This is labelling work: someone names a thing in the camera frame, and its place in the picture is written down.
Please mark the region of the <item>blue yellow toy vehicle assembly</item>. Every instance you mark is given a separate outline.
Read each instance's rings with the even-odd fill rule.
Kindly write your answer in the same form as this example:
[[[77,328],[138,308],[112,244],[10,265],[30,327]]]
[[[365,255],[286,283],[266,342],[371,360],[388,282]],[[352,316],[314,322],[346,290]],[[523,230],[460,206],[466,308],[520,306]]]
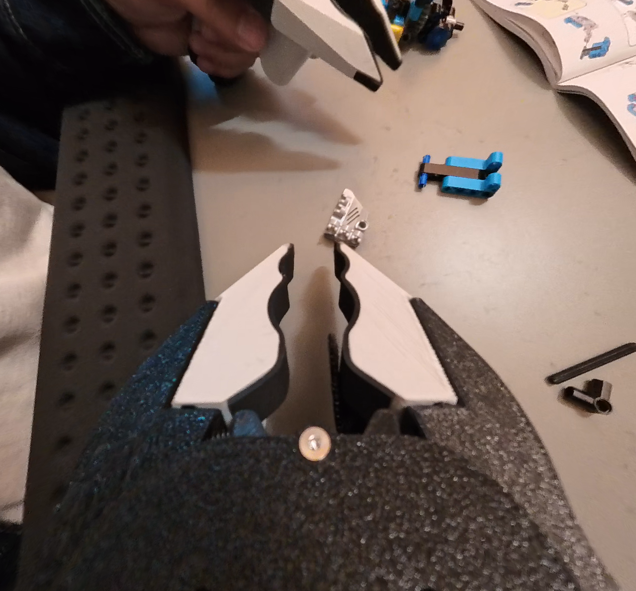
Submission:
[[[399,46],[437,52],[464,23],[457,20],[453,0],[380,0]]]

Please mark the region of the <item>open instruction booklet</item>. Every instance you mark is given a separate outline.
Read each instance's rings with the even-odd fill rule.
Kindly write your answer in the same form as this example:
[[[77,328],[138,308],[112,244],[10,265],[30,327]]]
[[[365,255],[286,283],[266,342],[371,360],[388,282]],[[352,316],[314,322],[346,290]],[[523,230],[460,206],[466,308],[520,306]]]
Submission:
[[[601,107],[635,156],[635,0],[471,0],[523,39],[553,89]]]

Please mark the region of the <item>black brick pin connector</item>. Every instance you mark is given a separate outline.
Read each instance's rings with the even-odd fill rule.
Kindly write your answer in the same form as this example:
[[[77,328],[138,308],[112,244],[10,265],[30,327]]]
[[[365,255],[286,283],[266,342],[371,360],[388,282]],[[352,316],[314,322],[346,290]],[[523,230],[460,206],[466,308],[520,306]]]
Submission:
[[[613,385],[609,381],[591,379],[584,388],[569,386],[562,391],[563,399],[577,408],[594,414],[609,415],[613,406],[610,402]]]

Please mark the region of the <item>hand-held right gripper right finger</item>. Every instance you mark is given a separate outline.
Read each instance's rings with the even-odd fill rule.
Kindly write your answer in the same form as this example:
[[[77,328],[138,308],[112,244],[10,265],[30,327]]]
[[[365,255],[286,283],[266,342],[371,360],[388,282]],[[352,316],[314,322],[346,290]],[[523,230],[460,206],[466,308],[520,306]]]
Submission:
[[[377,412],[415,434],[410,410],[458,405],[458,395],[416,311],[416,298],[351,247],[333,248],[346,325],[330,336],[331,389],[339,433],[362,434]]]

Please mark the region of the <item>grey desk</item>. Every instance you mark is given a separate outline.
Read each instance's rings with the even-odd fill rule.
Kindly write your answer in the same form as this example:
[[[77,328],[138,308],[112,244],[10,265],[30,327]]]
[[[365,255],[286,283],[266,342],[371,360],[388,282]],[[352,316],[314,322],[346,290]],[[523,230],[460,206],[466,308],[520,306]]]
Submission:
[[[295,245],[282,322],[290,388],[278,434],[332,430],[327,338],[341,336],[323,229],[345,188],[368,211],[359,253],[428,303],[514,393],[621,590],[635,589],[635,355],[599,369],[613,412],[580,412],[545,378],[635,341],[635,163],[585,97],[552,91],[521,40],[469,0],[439,53],[407,51],[372,93],[320,60],[286,87],[259,64],[216,93],[189,62],[189,138],[205,294]],[[489,199],[415,186],[424,155],[502,152]]]

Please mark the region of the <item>dark denim garment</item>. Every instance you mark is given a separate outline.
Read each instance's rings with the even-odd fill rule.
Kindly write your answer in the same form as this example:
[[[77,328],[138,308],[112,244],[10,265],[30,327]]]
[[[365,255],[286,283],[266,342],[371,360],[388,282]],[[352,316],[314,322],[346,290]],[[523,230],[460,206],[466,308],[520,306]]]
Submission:
[[[1,520],[1,590],[13,590],[17,580],[22,525]]]

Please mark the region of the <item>black perforated panel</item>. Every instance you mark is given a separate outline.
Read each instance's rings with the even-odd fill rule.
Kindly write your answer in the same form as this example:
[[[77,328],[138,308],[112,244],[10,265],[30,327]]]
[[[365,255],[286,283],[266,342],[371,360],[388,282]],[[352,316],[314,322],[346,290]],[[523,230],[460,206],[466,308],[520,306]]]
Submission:
[[[17,590],[109,402],[205,300],[185,99],[84,103],[61,132]]]

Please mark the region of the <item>black brick axle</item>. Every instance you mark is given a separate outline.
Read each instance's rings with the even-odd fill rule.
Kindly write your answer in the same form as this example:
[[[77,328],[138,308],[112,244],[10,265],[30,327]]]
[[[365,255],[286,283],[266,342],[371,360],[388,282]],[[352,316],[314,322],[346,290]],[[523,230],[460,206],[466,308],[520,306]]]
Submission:
[[[624,357],[635,353],[635,343],[627,342],[609,351],[600,353],[592,358],[574,364],[546,377],[545,381],[550,385],[559,385],[585,373],[592,372],[606,365],[612,364]]]

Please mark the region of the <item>person's left forearm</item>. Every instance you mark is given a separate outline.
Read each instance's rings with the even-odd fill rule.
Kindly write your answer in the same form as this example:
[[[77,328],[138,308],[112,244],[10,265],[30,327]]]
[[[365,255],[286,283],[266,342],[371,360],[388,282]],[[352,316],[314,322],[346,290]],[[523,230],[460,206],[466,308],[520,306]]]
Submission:
[[[163,61],[103,0],[1,0],[1,166],[53,189],[63,110],[151,82]]]

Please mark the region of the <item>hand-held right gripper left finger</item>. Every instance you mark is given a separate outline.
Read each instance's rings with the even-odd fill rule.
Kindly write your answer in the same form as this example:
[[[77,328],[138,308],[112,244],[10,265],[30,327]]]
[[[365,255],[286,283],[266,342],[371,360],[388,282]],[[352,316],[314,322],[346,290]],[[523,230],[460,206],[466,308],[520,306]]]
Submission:
[[[175,409],[241,411],[266,421],[283,403],[290,369],[281,321],[290,308],[294,245],[284,244],[223,291],[172,398]]]

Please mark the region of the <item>person's left hand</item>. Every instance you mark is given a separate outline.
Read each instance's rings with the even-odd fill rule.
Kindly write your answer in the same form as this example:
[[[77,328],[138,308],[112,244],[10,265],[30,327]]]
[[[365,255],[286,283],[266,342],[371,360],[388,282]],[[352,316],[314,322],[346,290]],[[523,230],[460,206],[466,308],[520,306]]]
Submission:
[[[247,0],[105,1],[154,53],[191,53],[212,77],[242,76],[268,42],[269,26]]]

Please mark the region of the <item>grey wedge brick panel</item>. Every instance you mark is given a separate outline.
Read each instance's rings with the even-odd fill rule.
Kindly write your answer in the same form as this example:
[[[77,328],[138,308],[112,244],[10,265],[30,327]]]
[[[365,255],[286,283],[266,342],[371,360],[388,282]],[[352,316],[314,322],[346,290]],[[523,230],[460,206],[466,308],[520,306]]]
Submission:
[[[354,192],[345,188],[338,198],[322,236],[333,243],[357,249],[369,227],[368,212]]]

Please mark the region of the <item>white shirt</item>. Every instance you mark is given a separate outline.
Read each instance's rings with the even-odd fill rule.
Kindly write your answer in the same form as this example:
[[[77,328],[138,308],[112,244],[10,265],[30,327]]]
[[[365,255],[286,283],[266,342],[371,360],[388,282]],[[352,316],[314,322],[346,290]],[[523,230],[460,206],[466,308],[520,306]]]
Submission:
[[[21,523],[53,209],[1,169],[1,523]]]

